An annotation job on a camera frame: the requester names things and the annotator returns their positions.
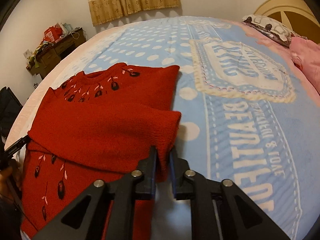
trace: patterned pillowcase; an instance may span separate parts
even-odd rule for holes
[[[281,22],[262,15],[247,15],[242,18],[242,22],[250,27],[255,28],[263,35],[269,37],[273,41],[279,43],[282,46],[289,48],[292,37],[302,37],[294,31],[290,30],[288,27],[283,25]]]

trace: bed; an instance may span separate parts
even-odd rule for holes
[[[320,96],[287,48],[243,23],[176,17],[97,34],[41,82],[6,147],[26,135],[49,87],[117,62],[179,65],[179,157],[208,179],[232,179],[291,239],[308,233],[320,214]],[[191,239],[189,202],[172,198],[169,181],[157,185],[151,239]]]

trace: knitted sweater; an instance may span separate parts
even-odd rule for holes
[[[181,114],[170,111],[179,67],[118,63],[80,72],[49,88],[28,135],[22,184],[26,216],[43,228],[97,179],[110,182],[158,150],[158,179],[166,177]],[[133,239],[150,237],[153,201],[136,201]],[[36,233],[24,220],[22,230]]]

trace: blue blanket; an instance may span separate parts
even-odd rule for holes
[[[286,61],[256,41],[213,18],[149,20],[105,45],[84,71],[179,65],[179,156],[209,179],[232,179],[302,239],[320,213],[320,111]],[[189,203],[172,198],[169,181],[157,187],[152,239],[191,239]]]

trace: cable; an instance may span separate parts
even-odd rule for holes
[[[9,201],[24,215],[24,217],[30,222],[30,224],[35,228],[35,230],[36,230],[37,232],[39,231],[39,230],[36,228],[36,226],[30,221],[30,219],[26,216],[26,214],[21,210],[21,208],[19,207],[19,205],[18,205],[17,203],[15,203],[13,200],[11,200],[10,198],[8,198],[7,196],[2,195],[1,193],[0,193],[0,196],[6,198],[7,200],[9,200]]]

